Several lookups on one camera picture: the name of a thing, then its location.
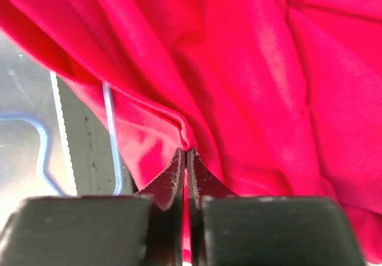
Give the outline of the light blue wire hanger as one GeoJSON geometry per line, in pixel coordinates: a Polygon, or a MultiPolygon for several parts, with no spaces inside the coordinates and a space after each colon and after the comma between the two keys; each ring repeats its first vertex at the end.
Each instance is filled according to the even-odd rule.
{"type": "MultiPolygon", "coordinates": [[[[107,118],[107,127],[109,131],[110,147],[112,151],[113,169],[115,174],[114,196],[119,196],[124,190],[124,174],[121,166],[121,159],[118,149],[116,135],[116,126],[114,120],[114,106],[112,92],[108,84],[103,84],[103,99],[107,118]]],[[[39,151],[36,161],[36,173],[45,181],[45,183],[58,195],[65,196],[67,193],[60,187],[57,181],[49,172],[49,163],[51,158],[52,139],[47,127],[38,118],[27,113],[1,113],[1,120],[20,120],[31,124],[39,135],[39,151]]]]}

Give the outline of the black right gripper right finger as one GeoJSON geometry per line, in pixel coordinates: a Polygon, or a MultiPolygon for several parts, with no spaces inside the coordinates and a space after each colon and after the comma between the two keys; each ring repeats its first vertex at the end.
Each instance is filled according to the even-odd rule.
{"type": "Polygon", "coordinates": [[[193,265],[364,265],[348,219],[324,197],[240,197],[187,154],[193,265]]]}

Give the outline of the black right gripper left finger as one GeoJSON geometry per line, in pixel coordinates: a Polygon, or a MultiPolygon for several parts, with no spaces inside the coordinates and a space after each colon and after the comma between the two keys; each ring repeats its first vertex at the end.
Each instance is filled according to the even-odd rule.
{"type": "Polygon", "coordinates": [[[2,265],[181,265],[184,153],[131,196],[24,200],[1,233],[2,265]]]}

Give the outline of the red t shirt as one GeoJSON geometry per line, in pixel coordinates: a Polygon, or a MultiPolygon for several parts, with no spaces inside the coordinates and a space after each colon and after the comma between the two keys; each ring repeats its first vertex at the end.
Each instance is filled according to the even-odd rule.
{"type": "Polygon", "coordinates": [[[138,188],[197,149],[241,196],[326,196],[381,263],[381,0],[1,0],[1,29],[106,123],[138,188]]]}

